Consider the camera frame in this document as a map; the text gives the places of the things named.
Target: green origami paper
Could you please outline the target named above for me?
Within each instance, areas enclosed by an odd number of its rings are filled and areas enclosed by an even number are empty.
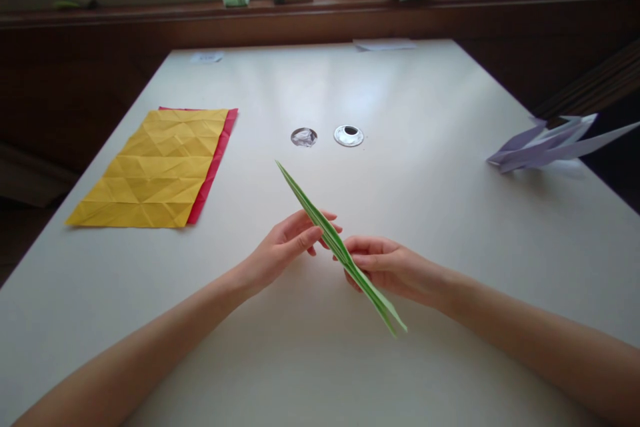
[[[378,311],[378,314],[382,317],[388,329],[391,331],[391,334],[396,337],[395,329],[393,325],[389,321],[389,315],[391,314],[400,324],[400,326],[407,331],[407,326],[400,320],[398,313],[395,311],[393,304],[385,298],[383,294],[381,294],[378,289],[376,289],[371,280],[362,273],[362,271],[355,265],[353,259],[351,258],[351,254],[347,251],[345,244],[342,242],[342,239],[335,231],[335,228],[331,225],[325,216],[309,201],[309,198],[305,195],[302,189],[295,183],[295,180],[291,178],[289,173],[285,170],[285,168],[280,164],[280,162],[276,161],[278,167],[280,167],[280,171],[285,176],[289,187],[293,190],[293,193],[297,197],[298,201],[302,205],[302,208],[307,212],[307,215],[311,219],[314,225],[322,227],[324,230],[324,234],[322,235],[322,239],[325,241],[327,246],[333,252],[333,255],[340,261],[340,263],[344,266],[347,273],[351,276],[354,282],[362,289],[362,291],[367,295],[371,303],[375,306],[375,309]]]

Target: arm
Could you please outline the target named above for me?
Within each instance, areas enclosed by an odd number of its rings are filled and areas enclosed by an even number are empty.
[[[352,237],[345,245],[374,285],[439,310],[615,425],[640,425],[637,348],[502,294],[391,240]],[[357,289],[348,276],[347,281]]]
[[[313,227],[303,210],[294,213],[246,260],[80,367],[14,425],[119,425],[235,308],[273,282],[305,250],[314,256],[313,245],[321,236],[322,229]]]

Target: red origami paper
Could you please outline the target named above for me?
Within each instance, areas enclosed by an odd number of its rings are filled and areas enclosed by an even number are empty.
[[[160,107],[160,110],[197,110],[197,109],[169,109],[166,107]],[[187,220],[187,224],[195,224],[198,222],[198,218],[200,217],[200,213],[202,212],[203,207],[205,206],[205,202],[207,201],[207,197],[209,196],[209,190],[211,190],[211,184],[213,183],[213,179],[215,178],[216,172],[218,172],[218,167],[220,166],[220,162],[222,161],[222,157],[225,154],[225,150],[227,148],[227,144],[229,143],[229,137],[231,136],[231,130],[233,129],[233,124],[238,117],[238,109],[231,109],[227,114],[227,118],[225,120],[225,126],[222,129],[222,133],[220,134],[220,138],[218,139],[218,145],[215,148],[215,153],[213,154],[213,159],[211,160],[211,165],[209,166],[209,171],[207,172],[207,177],[205,178],[204,183],[200,187],[200,191],[198,192],[195,201],[193,202],[193,207],[191,208],[191,213],[189,214],[189,219]]]

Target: white label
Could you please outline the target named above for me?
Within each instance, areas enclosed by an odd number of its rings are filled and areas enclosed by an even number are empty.
[[[225,56],[223,51],[196,52],[191,56],[191,63],[216,63]]]

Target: table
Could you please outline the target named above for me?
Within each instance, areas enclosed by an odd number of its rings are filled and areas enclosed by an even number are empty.
[[[640,345],[640,218],[586,167],[501,175],[485,158],[527,112],[453,41],[174,51],[0,291],[1,423],[100,351],[242,260],[299,208],[274,159],[343,237],[387,236],[512,296]],[[240,109],[199,223],[64,221],[145,114]],[[333,140],[343,124],[365,140]],[[310,127],[311,148],[294,129]],[[394,340],[328,252],[235,311],[129,420],[135,426],[594,425],[441,314],[389,296]]]

